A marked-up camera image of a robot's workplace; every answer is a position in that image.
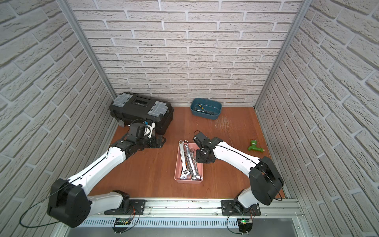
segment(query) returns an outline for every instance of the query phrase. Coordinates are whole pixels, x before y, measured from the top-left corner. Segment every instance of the brown wooden tabletop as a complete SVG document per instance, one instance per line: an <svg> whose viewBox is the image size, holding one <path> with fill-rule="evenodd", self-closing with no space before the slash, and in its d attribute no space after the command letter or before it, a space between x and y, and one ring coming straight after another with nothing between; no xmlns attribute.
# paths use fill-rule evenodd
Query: brown wooden tabletop
<svg viewBox="0 0 379 237"><path fill-rule="evenodd" d="M118 127L112 143L121 138L129 127ZM217 160L204 164L204 180L200 184L180 184L174 180L179 140L193 142L199 130L206 136L218 137L249 155L268 156L268 148L253 108L223 108L217 120L191 114L189 107L175 107L174 119L164 137L162 148L138 151L109 172L90 195L119 189L131 197L144 198L234 198L250 186L249 178L230 164ZM258 141L264 152L248 151L250 140Z"/></svg>

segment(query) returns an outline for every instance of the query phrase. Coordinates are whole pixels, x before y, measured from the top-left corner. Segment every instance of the blue plastic basin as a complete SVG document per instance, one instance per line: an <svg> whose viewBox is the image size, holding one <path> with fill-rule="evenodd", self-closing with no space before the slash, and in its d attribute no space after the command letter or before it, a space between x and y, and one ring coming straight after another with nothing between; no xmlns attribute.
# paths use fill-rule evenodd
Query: blue plastic basin
<svg viewBox="0 0 379 237"><path fill-rule="evenodd" d="M209 112L214 112L215 114L210 115L207 113L195 111L195 108L198 107L197 104L201 104L205 110ZM203 99L203 98L195 98L191 104L191 112L193 115L196 115L202 118L207 118L207 119L217 119L221 113L221 108L222 108L222 105L220 102L217 102L214 100Z"/></svg>

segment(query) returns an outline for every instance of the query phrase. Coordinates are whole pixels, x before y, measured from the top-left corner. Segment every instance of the green hose nozzle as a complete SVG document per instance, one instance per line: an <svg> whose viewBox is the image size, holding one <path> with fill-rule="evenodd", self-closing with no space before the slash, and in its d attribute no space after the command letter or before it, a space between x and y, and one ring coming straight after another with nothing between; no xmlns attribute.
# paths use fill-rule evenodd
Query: green hose nozzle
<svg viewBox="0 0 379 237"><path fill-rule="evenodd" d="M263 148L258 148L257 147L257 141L256 140L251 140L251 146L249 146L248 150L251 151L251 150L254 150L254 151L260 151L260 152L264 152L265 150Z"/></svg>

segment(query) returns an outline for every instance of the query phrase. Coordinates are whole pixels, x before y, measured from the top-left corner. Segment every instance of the black toolbox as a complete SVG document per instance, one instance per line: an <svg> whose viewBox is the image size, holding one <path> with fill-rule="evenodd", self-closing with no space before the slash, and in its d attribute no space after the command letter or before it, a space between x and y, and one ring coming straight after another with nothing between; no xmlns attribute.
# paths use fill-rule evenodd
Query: black toolbox
<svg viewBox="0 0 379 237"><path fill-rule="evenodd" d="M122 93L109 106L111 116L123 121L124 126L133 121L152 121L155 132L164 135L173 119L174 108L169 102L132 93Z"/></svg>

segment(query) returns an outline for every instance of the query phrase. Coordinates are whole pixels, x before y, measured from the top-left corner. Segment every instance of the brick wallpaper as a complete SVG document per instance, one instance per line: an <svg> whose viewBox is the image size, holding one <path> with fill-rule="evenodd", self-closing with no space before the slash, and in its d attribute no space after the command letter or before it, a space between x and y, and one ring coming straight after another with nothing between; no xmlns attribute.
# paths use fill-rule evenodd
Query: brick wallpaper
<svg viewBox="0 0 379 237"><path fill-rule="evenodd" d="M379 234L378 0L313 0L257 113L314 236Z"/></svg>
<svg viewBox="0 0 379 237"><path fill-rule="evenodd" d="M254 106L300 1L70 4L117 93Z"/></svg>
<svg viewBox="0 0 379 237"><path fill-rule="evenodd" d="M0 236L50 236L19 218L94 158L111 97L55 1L1 2ZM53 222L47 202L23 223Z"/></svg>

